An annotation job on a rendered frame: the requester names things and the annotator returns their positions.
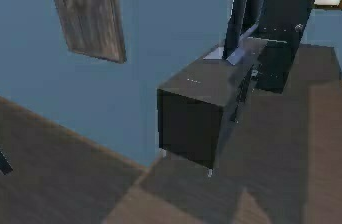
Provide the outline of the dark grey cabinet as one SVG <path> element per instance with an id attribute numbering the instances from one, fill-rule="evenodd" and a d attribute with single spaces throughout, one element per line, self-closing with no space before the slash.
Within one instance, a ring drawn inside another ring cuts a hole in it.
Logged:
<path id="1" fill-rule="evenodd" d="M 228 59 L 210 47 L 157 88 L 158 144 L 212 175 L 252 88 L 252 68 L 267 42 L 247 38 Z"/>

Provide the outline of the black television set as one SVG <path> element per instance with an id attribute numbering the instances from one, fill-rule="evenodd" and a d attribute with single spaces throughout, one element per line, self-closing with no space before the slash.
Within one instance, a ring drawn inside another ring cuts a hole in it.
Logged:
<path id="1" fill-rule="evenodd" d="M 225 60 L 236 65 L 245 56 L 243 42 L 258 28 L 264 0 L 233 0 L 222 46 L 209 52 L 204 60 Z"/>

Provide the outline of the grey wooden framed picture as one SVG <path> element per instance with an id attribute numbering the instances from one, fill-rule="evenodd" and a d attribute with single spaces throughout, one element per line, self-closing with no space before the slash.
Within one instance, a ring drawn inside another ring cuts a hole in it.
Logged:
<path id="1" fill-rule="evenodd" d="M 114 63 L 127 60 L 119 0 L 53 0 L 70 52 Z"/>

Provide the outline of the black room door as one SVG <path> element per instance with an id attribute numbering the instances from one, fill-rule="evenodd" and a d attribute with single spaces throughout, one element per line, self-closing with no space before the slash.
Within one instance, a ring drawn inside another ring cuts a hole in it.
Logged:
<path id="1" fill-rule="evenodd" d="M 314 0 L 265 0 L 257 37 L 267 40 L 259 55 L 256 88 L 282 93 L 299 48 Z M 295 26 L 303 24 L 303 32 Z"/>

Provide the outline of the yellow framed picture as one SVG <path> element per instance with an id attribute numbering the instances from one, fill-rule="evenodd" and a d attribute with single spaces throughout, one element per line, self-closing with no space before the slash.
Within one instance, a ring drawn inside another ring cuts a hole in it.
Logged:
<path id="1" fill-rule="evenodd" d="M 342 0 L 314 0 L 314 9 L 342 10 Z"/>

